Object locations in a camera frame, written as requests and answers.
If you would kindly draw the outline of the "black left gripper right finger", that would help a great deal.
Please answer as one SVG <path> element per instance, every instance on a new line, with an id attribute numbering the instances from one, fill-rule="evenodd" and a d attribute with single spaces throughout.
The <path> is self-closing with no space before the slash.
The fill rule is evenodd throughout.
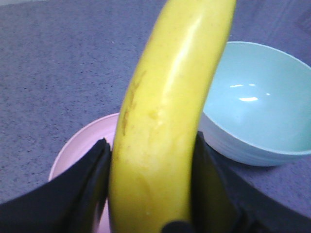
<path id="1" fill-rule="evenodd" d="M 311 220 L 252 187 L 233 172 L 198 132 L 191 171 L 191 223 L 164 233 L 309 233 Z"/>

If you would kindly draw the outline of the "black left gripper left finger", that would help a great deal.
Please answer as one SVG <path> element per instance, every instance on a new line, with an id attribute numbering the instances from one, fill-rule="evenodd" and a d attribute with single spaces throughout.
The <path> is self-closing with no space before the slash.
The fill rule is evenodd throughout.
<path id="1" fill-rule="evenodd" d="M 50 182 L 0 206 L 2 233 L 96 233 L 108 190 L 111 151 L 101 139 Z"/>

